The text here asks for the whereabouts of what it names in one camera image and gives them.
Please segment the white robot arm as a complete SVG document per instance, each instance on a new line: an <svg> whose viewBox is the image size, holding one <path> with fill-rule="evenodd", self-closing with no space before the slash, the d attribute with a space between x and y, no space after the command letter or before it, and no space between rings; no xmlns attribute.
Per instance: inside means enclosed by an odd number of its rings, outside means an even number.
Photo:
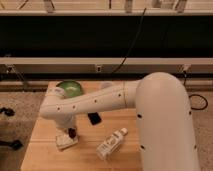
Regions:
<svg viewBox="0 0 213 171"><path fill-rule="evenodd" d="M40 114L62 125L70 116L124 108L135 110L143 171L201 171L189 96L169 73L151 73L74 98L54 87L46 91Z"/></svg>

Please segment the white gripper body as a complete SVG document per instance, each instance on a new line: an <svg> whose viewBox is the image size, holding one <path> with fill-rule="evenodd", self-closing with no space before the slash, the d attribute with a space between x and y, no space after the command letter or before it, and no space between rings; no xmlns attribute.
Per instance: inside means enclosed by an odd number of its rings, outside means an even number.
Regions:
<svg viewBox="0 0 213 171"><path fill-rule="evenodd" d="M75 129L77 135L76 117L68 116L64 118L57 118L54 120L56 127L65 134L68 134L68 130Z"/></svg>

